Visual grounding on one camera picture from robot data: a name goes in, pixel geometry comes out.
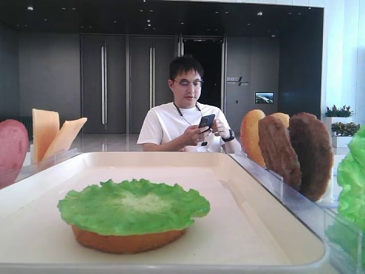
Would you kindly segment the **bread slice under lettuce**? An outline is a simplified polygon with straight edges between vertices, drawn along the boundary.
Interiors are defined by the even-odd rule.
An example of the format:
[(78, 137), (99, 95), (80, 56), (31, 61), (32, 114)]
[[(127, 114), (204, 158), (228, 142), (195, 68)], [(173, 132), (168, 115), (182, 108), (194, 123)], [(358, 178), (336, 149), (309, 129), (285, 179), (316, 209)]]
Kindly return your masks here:
[(100, 235), (71, 226), (76, 241), (84, 247), (114, 254), (136, 254), (168, 245), (185, 235), (187, 229), (170, 230), (159, 233), (147, 233), (143, 235)]

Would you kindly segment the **long clear rail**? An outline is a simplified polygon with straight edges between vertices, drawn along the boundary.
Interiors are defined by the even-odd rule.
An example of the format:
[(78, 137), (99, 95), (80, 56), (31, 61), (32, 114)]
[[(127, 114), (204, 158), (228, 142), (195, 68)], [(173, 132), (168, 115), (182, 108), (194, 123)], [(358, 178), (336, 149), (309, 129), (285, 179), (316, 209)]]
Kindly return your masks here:
[(79, 154), (80, 152), (75, 148), (66, 152), (60, 152), (46, 160), (42, 160), (28, 166), (23, 166), (20, 169), (1, 174), (1, 188), (10, 186), (16, 182), (19, 182), (20, 180), (35, 175)]
[(335, 270), (364, 273), (364, 232), (361, 228), (334, 208), (309, 201), (275, 172), (259, 166), (243, 152), (230, 156), (325, 242), (330, 250), (330, 264)]

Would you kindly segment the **long clear right rail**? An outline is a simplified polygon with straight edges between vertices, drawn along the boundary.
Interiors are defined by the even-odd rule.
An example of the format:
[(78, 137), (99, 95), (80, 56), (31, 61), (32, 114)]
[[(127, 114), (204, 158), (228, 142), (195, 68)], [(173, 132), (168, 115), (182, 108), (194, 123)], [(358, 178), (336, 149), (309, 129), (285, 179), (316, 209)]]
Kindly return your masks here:
[(243, 152), (230, 156), (325, 242), (330, 250), (330, 264), (335, 270), (364, 273), (364, 232), (361, 228), (334, 208), (309, 201), (275, 172), (259, 166)]

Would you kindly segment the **light brown meat patty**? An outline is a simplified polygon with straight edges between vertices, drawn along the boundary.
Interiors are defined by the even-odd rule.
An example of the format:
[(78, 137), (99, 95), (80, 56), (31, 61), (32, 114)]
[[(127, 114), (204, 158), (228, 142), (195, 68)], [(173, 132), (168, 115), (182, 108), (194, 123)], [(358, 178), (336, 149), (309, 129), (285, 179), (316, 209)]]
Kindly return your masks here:
[(288, 128), (280, 119), (269, 115), (259, 120), (258, 134), (266, 168), (282, 176), (286, 184), (298, 191), (302, 173), (298, 156), (290, 142)]

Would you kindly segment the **wall mounted screen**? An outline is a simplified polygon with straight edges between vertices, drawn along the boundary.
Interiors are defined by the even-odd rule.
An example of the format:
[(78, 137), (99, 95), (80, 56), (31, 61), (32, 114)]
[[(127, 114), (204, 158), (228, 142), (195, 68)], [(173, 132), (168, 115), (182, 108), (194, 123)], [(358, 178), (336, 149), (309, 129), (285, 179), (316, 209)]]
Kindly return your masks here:
[(265, 103), (265, 104), (273, 104), (274, 103), (274, 93), (273, 92), (255, 92), (255, 103)]

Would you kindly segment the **black smartphone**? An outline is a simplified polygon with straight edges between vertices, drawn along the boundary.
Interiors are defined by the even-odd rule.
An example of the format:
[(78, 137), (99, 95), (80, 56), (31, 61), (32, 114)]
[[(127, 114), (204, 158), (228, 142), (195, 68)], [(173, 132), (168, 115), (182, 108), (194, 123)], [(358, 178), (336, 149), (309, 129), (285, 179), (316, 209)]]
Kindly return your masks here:
[(208, 132), (208, 133), (211, 132), (211, 128), (214, 123), (214, 118), (215, 118), (215, 114), (205, 115), (205, 116), (201, 117), (198, 127), (199, 128), (208, 127), (207, 130), (201, 132), (202, 134), (205, 132)]

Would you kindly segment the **right golden bun slice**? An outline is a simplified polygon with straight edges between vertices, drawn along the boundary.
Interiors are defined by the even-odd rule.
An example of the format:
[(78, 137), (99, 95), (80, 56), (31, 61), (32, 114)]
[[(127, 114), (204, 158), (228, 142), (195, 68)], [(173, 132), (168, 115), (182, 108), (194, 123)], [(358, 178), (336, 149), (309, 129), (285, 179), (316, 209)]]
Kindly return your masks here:
[(280, 119), (284, 123), (286, 128), (289, 127), (290, 116), (288, 114), (285, 114), (285, 113), (282, 113), (282, 112), (275, 112), (275, 113), (271, 114), (271, 116)]

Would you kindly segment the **potted plants in white planters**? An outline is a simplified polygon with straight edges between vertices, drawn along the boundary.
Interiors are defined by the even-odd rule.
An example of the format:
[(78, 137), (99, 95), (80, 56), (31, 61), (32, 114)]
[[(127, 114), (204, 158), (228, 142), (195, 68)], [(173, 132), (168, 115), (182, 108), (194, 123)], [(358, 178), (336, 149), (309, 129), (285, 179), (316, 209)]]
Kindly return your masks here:
[(352, 116), (353, 111), (350, 106), (327, 107), (325, 125), (330, 132), (333, 147), (347, 147), (353, 136), (359, 131), (360, 124), (356, 124)]

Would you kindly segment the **golden bun slice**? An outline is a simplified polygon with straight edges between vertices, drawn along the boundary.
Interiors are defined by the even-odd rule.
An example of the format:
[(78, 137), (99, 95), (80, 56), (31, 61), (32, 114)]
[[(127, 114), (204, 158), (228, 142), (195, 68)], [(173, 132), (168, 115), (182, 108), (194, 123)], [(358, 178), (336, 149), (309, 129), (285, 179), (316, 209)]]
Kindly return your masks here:
[(262, 110), (251, 110), (243, 118), (241, 123), (241, 143), (249, 159), (261, 167), (265, 167), (265, 161), (259, 147), (258, 122), (265, 117)]
[(286, 128), (289, 127), (290, 116), (288, 114), (285, 114), (285, 113), (282, 113), (282, 112), (275, 112), (275, 113), (271, 114), (271, 116), (280, 119), (284, 123)]

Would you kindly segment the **green lettuce leaf on tray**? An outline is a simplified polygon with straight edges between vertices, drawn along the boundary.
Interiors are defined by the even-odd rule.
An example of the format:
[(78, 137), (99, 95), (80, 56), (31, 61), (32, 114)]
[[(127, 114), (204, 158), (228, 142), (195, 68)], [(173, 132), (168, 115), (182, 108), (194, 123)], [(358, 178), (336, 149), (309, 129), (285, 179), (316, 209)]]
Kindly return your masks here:
[(100, 235), (129, 236), (185, 229), (209, 213), (210, 202), (178, 184), (110, 179), (69, 191), (58, 209), (69, 225)]

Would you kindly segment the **dark brown meat patty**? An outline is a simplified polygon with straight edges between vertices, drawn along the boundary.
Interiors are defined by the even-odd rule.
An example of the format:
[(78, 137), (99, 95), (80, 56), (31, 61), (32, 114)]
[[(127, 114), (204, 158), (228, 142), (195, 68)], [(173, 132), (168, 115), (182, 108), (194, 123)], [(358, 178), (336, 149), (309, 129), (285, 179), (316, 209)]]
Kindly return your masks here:
[(334, 155), (330, 133), (315, 115), (301, 112), (289, 120), (289, 135), (302, 172), (300, 193), (315, 202), (327, 191)]

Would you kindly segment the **seated man in white shirt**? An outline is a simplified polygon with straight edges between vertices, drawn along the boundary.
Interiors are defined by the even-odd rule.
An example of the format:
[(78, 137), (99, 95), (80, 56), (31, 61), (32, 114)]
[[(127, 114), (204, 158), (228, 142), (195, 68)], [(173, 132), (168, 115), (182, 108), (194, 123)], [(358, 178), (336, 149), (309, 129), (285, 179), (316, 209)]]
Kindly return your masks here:
[[(204, 70), (197, 59), (184, 55), (169, 66), (169, 88), (173, 101), (150, 109), (137, 143), (144, 151), (225, 152), (241, 150), (224, 113), (216, 106), (198, 102)], [(201, 133), (202, 116), (215, 114), (211, 132)]]

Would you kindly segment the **upright green lettuce leaf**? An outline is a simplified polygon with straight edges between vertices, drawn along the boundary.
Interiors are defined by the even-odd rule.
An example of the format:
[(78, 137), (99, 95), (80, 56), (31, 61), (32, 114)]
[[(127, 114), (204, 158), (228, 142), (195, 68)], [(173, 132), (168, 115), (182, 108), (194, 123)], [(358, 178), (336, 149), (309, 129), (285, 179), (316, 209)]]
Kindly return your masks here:
[(337, 181), (342, 187), (338, 211), (364, 229), (364, 129), (348, 144), (350, 152), (339, 163)]

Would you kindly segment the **long clear left rail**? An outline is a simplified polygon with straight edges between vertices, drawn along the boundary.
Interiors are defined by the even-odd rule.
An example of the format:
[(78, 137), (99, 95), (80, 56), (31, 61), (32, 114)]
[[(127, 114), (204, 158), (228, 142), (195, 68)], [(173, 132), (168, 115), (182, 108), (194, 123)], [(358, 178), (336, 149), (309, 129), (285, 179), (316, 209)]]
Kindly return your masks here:
[(19, 182), (20, 180), (35, 175), (79, 154), (80, 152), (75, 148), (66, 152), (60, 152), (46, 160), (42, 160), (28, 166), (23, 166), (20, 169), (1, 174), (1, 188), (10, 186), (16, 182)]

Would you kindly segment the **left golden bun slice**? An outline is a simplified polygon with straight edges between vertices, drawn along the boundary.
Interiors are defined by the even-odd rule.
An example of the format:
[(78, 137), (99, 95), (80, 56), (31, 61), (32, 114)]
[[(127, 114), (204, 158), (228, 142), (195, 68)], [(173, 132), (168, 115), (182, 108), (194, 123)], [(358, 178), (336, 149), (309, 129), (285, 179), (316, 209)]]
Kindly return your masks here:
[(261, 167), (265, 167), (265, 161), (259, 147), (258, 122), (265, 117), (262, 110), (251, 110), (243, 118), (241, 123), (241, 143), (249, 159)]

